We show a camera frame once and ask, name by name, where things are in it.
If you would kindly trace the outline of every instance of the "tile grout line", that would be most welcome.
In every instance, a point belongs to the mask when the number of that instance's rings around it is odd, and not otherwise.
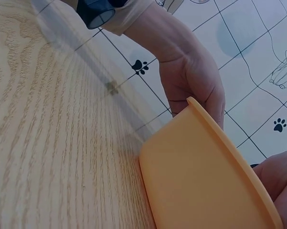
[[[197,26],[194,30],[192,30],[192,32],[194,32],[195,30],[197,30],[199,27],[201,27],[202,25],[204,25],[206,22],[210,21],[212,18],[214,18],[215,16],[217,16],[218,14],[220,14],[220,12],[224,11],[225,9],[227,9],[228,7],[230,7],[231,5],[235,4],[237,1],[239,0],[235,0],[234,2],[230,3],[228,6],[226,6],[225,8],[223,8],[222,10],[220,10],[219,12],[217,12],[215,15],[213,15],[212,17],[210,17],[209,19],[207,19],[206,21],[204,21],[202,24],[200,24],[199,26]]]
[[[170,109],[169,109],[169,108],[167,108],[165,111],[163,111],[162,113],[160,113],[158,116],[156,116],[155,118],[153,118],[151,121],[149,121],[149,122],[145,123],[144,125],[142,125],[142,126],[141,126],[141,127],[139,127],[138,129],[136,129],[136,130],[135,130],[135,132],[136,132],[136,131],[138,131],[139,129],[141,129],[141,128],[145,127],[146,125],[150,124],[150,123],[151,123],[151,122],[153,122],[156,118],[159,118],[162,114],[166,113],[167,111],[169,111],[169,112],[170,112]]]
[[[246,142],[248,139],[250,139],[250,141],[256,146],[256,148],[260,151],[260,153],[265,157],[265,158],[267,158],[266,156],[265,156],[265,154],[264,153],[262,153],[262,151],[258,148],[258,146],[252,141],[252,139],[250,138],[250,136],[245,132],[245,130],[228,114],[228,113],[226,113],[232,120],[233,120],[233,122],[244,132],[244,134],[247,136],[247,138],[245,139],[245,141],[243,141],[239,146],[237,146],[237,148],[238,147],[240,147],[244,142]]]
[[[114,45],[114,43],[105,35],[105,33],[102,31],[102,30],[100,30],[100,32],[107,38],[107,40],[109,40],[109,42],[114,46],[114,48],[121,54],[121,56],[126,60],[126,62],[130,65],[130,66],[132,66],[131,64],[130,64],[130,62],[127,60],[127,58],[122,54],[122,52]]]
[[[241,54],[243,60],[245,61],[246,65],[247,65],[247,67],[248,67],[248,72],[249,72],[249,75],[250,75],[251,80],[253,81],[253,83],[254,83],[257,87],[259,87],[259,86],[255,83],[255,81],[253,80],[253,78],[252,78],[252,76],[251,76],[251,73],[250,73],[249,65],[248,65],[247,61],[245,60],[245,58],[244,58],[244,56],[243,56],[243,54],[242,54],[242,52],[241,52],[241,50],[240,50],[240,48],[239,48],[237,42],[235,41],[235,39],[234,39],[234,37],[233,37],[231,31],[229,30],[228,25],[226,24],[226,21],[224,20],[224,17],[223,17],[223,15],[221,14],[221,12],[220,12],[220,10],[219,10],[219,7],[218,7],[218,5],[216,4],[216,1],[215,1],[215,0],[214,0],[214,3],[215,3],[215,5],[216,5],[216,7],[217,7],[217,9],[218,9],[218,11],[219,11],[219,13],[220,13],[220,15],[221,15],[222,20],[224,21],[224,23],[225,23],[225,25],[226,25],[226,27],[227,27],[229,33],[230,33],[231,37],[233,38],[233,41],[235,42],[235,45],[237,46],[237,48],[238,48],[238,50],[239,50],[239,52],[240,52],[240,54]]]
[[[95,35],[93,35],[91,38],[89,38],[87,41],[85,41],[83,44],[78,46],[74,51],[77,51],[79,48],[81,48],[83,45],[85,45],[88,41],[90,41],[92,38],[94,38],[100,31],[96,32]]]
[[[38,16],[41,12],[43,12],[52,2],[54,2],[55,0],[49,2],[45,7],[42,8],[41,11],[38,12],[38,14],[36,16]]]

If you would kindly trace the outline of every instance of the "cartoon cat drawing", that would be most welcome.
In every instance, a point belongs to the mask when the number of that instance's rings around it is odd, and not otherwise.
[[[279,86],[281,89],[287,88],[287,51],[286,60],[272,72],[269,82]]]

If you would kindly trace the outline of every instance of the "orange plastic bowl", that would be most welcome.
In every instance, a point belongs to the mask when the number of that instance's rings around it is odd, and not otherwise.
[[[140,166],[159,229],[282,229],[254,171],[193,99],[143,146]]]

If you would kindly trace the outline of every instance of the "tiled floor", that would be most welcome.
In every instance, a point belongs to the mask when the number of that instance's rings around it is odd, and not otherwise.
[[[174,13],[213,55],[226,92],[225,132],[249,164],[287,150],[287,0],[184,0]],[[155,112],[170,109],[155,57],[126,36],[95,39]]]

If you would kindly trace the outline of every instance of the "wooden table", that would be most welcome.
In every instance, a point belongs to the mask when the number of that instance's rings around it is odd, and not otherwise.
[[[135,132],[155,114],[48,3],[0,0],[0,228],[155,228]]]

